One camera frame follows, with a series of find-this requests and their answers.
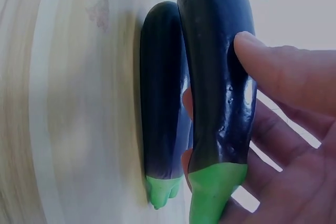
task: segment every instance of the wood grain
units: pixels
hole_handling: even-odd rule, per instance
[[[140,29],[165,0],[0,0],[0,223],[186,223],[143,180]]]

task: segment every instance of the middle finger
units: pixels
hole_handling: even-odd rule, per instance
[[[253,126],[252,141],[280,167],[312,147],[274,111],[259,100]]]

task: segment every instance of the finger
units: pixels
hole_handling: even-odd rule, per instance
[[[289,165],[293,159],[312,148],[281,117],[259,100],[252,137],[256,146],[280,167]]]
[[[260,199],[265,188],[279,172],[261,160],[251,148],[247,157],[247,165],[247,175],[243,187],[255,198]]]
[[[190,185],[189,178],[188,178],[188,165],[189,165],[192,152],[193,152],[193,149],[189,149],[185,151],[181,157],[181,163],[182,163],[184,176],[185,176],[185,179],[187,180],[187,184],[188,184],[190,191],[191,191],[191,185]]]
[[[186,91],[183,93],[182,97],[183,105],[188,112],[188,115],[192,120],[194,120],[194,113],[193,113],[193,95],[191,93],[191,88],[187,88]]]
[[[264,90],[262,90],[262,93],[272,99],[289,119],[303,127],[320,141],[325,138],[330,127],[335,122],[335,118],[331,116],[293,108],[270,97]]]
[[[239,61],[272,97],[290,106],[336,116],[336,51],[267,47],[248,32],[234,41]]]

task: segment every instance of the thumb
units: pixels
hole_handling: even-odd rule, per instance
[[[272,99],[336,116],[336,51],[267,47],[248,32],[234,48],[240,63]]]
[[[191,190],[191,185],[190,185],[190,182],[189,182],[189,179],[188,179],[188,165],[189,165],[189,161],[190,161],[190,157],[191,157],[192,152],[193,152],[193,149],[189,149],[189,150],[185,151],[182,154],[182,157],[181,157],[181,163],[182,163],[184,176],[185,176],[185,179],[187,180],[187,184],[188,184],[188,187],[189,187],[190,190]]]

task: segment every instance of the human hand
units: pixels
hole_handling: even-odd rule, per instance
[[[231,200],[220,223],[336,223],[336,51],[271,48],[246,32],[236,36],[234,46],[258,89],[321,145],[313,148],[257,101],[252,141],[283,171],[250,149],[243,187],[260,205],[250,213]],[[183,102],[193,118],[190,88]],[[185,174],[191,153],[182,156]]]

